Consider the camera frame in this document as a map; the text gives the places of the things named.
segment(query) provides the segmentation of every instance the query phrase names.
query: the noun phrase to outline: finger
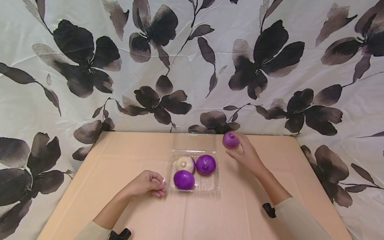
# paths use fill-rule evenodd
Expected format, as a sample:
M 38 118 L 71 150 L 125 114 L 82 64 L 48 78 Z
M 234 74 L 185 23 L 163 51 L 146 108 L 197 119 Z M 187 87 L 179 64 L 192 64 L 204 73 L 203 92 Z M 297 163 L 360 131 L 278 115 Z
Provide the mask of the finger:
M 164 182 L 164 178 L 158 174 L 157 172 L 152 172 L 152 171 L 149 171 L 148 170 L 148 173 L 149 173 L 149 179 L 157 179 L 159 180 L 160 183 L 163 183 Z
M 152 194 L 153 196 L 155 196 L 155 197 L 161 197 L 161 194 L 158 193 L 156 190 L 152 190 L 152 191 L 151 191 L 151 194 Z
M 226 150 L 225 151 L 231 158 L 235 159 L 235 160 L 239 160 L 240 159 L 240 154 L 233 151 L 233 150 Z
M 239 133 L 239 132 L 233 132 L 233 135 L 239 139 L 239 142 L 241 144 L 241 147 L 243 149 L 247 149 L 249 145 L 251 144 L 249 139 L 246 137 L 246 135 Z
M 158 183 L 158 182 L 149 182 L 148 184 L 149 184 L 148 190 L 161 190 L 165 188 L 164 184 Z

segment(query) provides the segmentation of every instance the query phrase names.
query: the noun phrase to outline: plastic clamshell container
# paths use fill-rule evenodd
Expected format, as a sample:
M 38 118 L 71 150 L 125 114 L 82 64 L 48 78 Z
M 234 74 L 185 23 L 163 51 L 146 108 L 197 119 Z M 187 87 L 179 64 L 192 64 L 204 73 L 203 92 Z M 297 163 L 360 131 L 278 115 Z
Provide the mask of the plastic clamshell container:
M 201 155 L 211 155 L 216 161 L 215 171 L 205 176 L 197 170 L 194 173 L 195 187 L 191 190 L 181 190 L 175 186 L 173 176 L 176 171 L 176 161 L 182 156 L 192 157 L 197 161 Z M 207 130 L 206 133 L 176 133 L 171 149 L 171 155 L 167 166 L 167 188 L 170 191 L 196 192 L 196 193 L 220 193 L 219 162 L 216 158 L 215 131 Z

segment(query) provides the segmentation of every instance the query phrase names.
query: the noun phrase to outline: cardboard surface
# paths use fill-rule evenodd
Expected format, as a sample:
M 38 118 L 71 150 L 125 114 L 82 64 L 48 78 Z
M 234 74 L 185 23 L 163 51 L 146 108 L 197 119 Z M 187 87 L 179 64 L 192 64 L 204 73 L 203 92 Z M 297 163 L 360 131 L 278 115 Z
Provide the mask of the cardboard surface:
M 143 170 L 166 175 L 174 134 L 104 132 L 88 154 L 39 236 L 73 239 L 109 200 Z M 248 136 L 281 184 L 328 232 L 350 240 L 339 215 L 293 137 Z M 130 240 L 293 239 L 278 219 L 262 209 L 269 198 L 258 181 L 225 153 L 217 138 L 221 194 L 170 192 L 166 198 L 133 201 L 114 227 Z

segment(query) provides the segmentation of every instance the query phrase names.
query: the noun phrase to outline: curtain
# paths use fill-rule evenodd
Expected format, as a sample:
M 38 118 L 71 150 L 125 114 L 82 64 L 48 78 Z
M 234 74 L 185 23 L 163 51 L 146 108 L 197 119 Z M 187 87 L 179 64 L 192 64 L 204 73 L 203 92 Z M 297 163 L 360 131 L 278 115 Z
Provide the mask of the curtain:
M 290 135 L 383 239 L 384 0 L 3 0 L 0 239 L 35 239 L 102 131 Z

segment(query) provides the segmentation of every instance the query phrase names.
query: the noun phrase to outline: beige sleeve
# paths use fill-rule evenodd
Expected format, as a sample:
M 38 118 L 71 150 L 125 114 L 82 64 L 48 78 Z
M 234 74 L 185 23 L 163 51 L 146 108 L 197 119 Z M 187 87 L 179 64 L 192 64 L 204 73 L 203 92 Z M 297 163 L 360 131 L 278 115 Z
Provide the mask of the beige sleeve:
M 287 226 L 296 240 L 330 240 L 316 219 L 293 197 L 275 206 L 276 217 Z
M 108 240 L 111 230 L 89 222 L 74 240 Z

